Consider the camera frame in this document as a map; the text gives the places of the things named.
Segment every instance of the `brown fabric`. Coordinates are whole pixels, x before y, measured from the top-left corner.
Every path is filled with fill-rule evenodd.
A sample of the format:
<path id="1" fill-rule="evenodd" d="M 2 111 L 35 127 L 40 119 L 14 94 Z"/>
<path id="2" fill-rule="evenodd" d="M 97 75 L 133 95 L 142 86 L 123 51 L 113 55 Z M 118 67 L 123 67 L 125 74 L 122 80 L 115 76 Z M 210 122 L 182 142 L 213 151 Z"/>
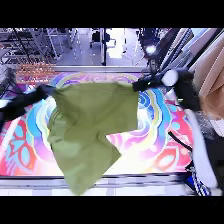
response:
<path id="1" fill-rule="evenodd" d="M 190 68 L 195 71 L 194 85 L 203 110 L 215 118 L 224 118 L 224 33 Z"/>

